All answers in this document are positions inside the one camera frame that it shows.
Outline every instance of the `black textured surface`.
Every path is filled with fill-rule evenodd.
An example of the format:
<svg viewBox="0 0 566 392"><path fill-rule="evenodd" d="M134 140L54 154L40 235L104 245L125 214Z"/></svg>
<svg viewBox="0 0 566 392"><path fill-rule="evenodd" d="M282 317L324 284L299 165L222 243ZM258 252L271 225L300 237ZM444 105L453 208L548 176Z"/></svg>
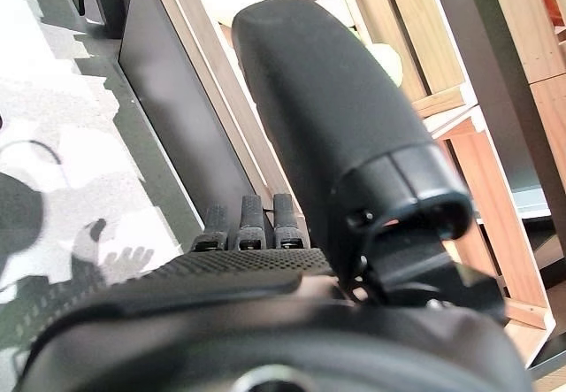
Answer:
<svg viewBox="0 0 566 392"><path fill-rule="evenodd" d="M270 249L187 253L176 257L145 277L165 278L249 271L298 271L305 274L332 272L325 255L319 249Z"/></svg>

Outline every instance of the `white floor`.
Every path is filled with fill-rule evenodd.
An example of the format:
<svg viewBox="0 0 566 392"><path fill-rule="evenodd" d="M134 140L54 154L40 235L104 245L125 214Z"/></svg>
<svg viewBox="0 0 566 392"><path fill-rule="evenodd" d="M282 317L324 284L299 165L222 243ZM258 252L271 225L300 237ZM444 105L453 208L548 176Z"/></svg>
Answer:
<svg viewBox="0 0 566 392"><path fill-rule="evenodd" d="M40 192L43 201L37 239L12 253L3 272L0 266L0 304L16 296L15 282L26 276L47 276L50 283L70 280L73 255L99 265L110 282L178 256L180 244L160 209L167 202L186 211L184 246L199 230L190 203L172 180L174 174L163 168L166 159L150 140L141 114L130 115L137 118L130 122L133 130L127 134L139 138L142 148L128 150L117 129L119 109L139 108L112 57L100 56L114 51L116 43L60 26L52 15L45 21L43 11L49 3L0 0L0 116L4 121L0 173ZM72 10L71 0L64 3ZM88 22L78 16L73 22L89 29ZM96 76L81 74L89 69ZM120 101L106 88L111 80L114 91L121 89ZM156 175L145 178L131 156L134 153L148 155L146 166L151 160L160 164L157 177L163 177L167 187L149 184ZM10 193L0 183L0 199ZM157 206L157 198L164 201L163 206ZM28 208L14 204L11 210ZM12 233L2 229L5 216L10 214L0 213L0 241L2 234ZM99 241L94 241L89 233L99 219L105 228ZM12 325L2 328L6 322L2 316L0 312L0 336L14 334ZM1 391L13 387L16 352L15 348L0 350Z"/></svg>

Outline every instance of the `perforated black plastic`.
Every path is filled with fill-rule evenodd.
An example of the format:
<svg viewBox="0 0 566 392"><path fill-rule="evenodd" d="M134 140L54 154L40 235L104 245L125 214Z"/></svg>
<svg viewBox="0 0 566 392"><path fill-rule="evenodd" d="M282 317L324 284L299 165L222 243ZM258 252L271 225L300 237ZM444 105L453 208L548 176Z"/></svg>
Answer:
<svg viewBox="0 0 566 392"><path fill-rule="evenodd" d="M249 271L295 271L305 275L332 273L319 249L226 250L187 253L147 274L166 278L198 274L243 273Z"/></svg>

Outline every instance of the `wooden frame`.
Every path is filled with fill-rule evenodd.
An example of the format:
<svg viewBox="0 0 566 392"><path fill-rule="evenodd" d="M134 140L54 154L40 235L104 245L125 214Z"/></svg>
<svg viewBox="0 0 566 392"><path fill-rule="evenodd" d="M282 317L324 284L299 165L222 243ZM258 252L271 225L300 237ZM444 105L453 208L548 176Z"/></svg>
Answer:
<svg viewBox="0 0 566 392"><path fill-rule="evenodd" d="M473 106L435 115L424 123L441 147L450 141L458 158L509 292L505 304L510 322L505 330L528 366L552 333L555 320L483 114ZM496 274L477 225L448 247L463 263Z"/></svg>
<svg viewBox="0 0 566 392"><path fill-rule="evenodd" d="M473 89L438 0L353 1L372 41L391 45L401 56L402 89L421 117L470 101Z"/></svg>
<svg viewBox="0 0 566 392"><path fill-rule="evenodd" d="M562 15L566 0L557 0ZM499 0L566 189L566 57L543 0Z"/></svg>

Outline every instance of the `black plastic tab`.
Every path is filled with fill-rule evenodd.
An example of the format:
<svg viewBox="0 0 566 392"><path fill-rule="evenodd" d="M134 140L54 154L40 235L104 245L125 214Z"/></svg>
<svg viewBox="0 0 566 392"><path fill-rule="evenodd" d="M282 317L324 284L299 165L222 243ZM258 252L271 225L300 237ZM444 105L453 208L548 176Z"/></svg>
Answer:
<svg viewBox="0 0 566 392"><path fill-rule="evenodd" d="M244 196L241 199L240 231L234 245L236 250L266 249L264 208L260 196Z"/></svg>
<svg viewBox="0 0 566 392"><path fill-rule="evenodd" d="M304 249L301 230L294 217L293 199L289 194L273 196L273 221L276 249Z"/></svg>
<svg viewBox="0 0 566 392"><path fill-rule="evenodd" d="M228 241L228 209L216 204L206 211L204 231L197 236L191 246L193 252L208 250L226 250Z"/></svg>

